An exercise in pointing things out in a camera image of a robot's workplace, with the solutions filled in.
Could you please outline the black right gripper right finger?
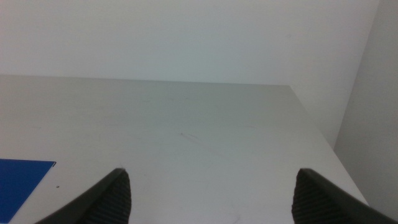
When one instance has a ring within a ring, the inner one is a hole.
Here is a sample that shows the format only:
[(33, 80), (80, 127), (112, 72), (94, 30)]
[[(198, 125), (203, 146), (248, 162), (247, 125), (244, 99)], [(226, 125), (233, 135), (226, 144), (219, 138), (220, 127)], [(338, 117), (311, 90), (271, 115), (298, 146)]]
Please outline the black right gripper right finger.
[(397, 224), (308, 168), (296, 176), (291, 212), (295, 224)]

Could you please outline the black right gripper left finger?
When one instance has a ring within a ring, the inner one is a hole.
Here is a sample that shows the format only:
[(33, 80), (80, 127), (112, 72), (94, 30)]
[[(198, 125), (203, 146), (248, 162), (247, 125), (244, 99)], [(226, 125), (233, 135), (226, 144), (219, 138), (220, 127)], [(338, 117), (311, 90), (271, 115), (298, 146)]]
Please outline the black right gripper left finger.
[(38, 224), (127, 224), (131, 213), (131, 186), (125, 169), (117, 168)]

